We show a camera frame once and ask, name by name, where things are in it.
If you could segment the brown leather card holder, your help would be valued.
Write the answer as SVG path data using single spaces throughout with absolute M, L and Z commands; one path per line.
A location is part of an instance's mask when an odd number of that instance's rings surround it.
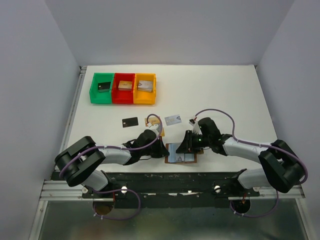
M 164 159 L 165 164 L 195 164 L 197 163 L 197 154 L 176 153 L 180 143 L 167 143 L 165 145 L 169 156 Z

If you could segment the gold credit card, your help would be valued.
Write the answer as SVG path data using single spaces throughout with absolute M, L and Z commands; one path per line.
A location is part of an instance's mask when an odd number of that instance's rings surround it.
M 162 131 L 161 131 L 161 134 L 160 134 L 161 137 L 164 137 L 165 136 L 165 129 L 162 128 Z
M 155 126 L 155 125 L 159 126 L 161 124 L 159 118 L 155 116 L 150 116 L 149 118 L 145 118 L 144 122 L 146 127 Z

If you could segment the silver VIP credit card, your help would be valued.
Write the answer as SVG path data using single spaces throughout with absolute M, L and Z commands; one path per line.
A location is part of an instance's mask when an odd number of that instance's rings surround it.
M 171 115 L 164 118 L 165 123 L 167 126 L 172 126 L 176 124 L 182 123 L 181 116 L 179 114 L 177 115 Z

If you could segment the black credit card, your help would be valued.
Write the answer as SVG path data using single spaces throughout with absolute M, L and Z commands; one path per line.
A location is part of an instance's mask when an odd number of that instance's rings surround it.
M 128 127 L 134 127 L 139 125 L 139 120 L 137 117 L 130 117 L 130 118 L 124 118 L 122 119 L 122 127 L 128 128 Z

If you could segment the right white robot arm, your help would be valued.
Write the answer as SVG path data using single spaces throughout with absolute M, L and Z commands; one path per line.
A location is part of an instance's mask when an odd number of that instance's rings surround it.
M 282 140 L 266 146 L 242 143 L 230 134 L 222 134 L 209 117 L 190 122 L 199 131 L 185 132 L 177 154 L 197 154 L 204 148 L 210 148 L 216 154 L 240 157 L 261 165 L 258 169 L 243 169 L 237 173 L 236 180 L 230 183 L 230 191 L 236 196 L 254 187 L 273 187 L 281 193 L 288 193 L 306 175 L 294 152 Z

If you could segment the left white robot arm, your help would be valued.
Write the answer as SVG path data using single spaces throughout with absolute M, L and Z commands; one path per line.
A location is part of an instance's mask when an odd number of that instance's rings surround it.
M 111 185 L 106 174 L 97 170 L 101 164 L 128 166 L 144 157 L 159 159 L 169 155 L 158 132 L 147 129 L 138 138 L 120 146 L 98 145 L 90 136 L 85 136 L 58 154 L 54 162 L 60 170 L 59 177 L 68 186 L 84 185 L 104 198 L 110 194 Z

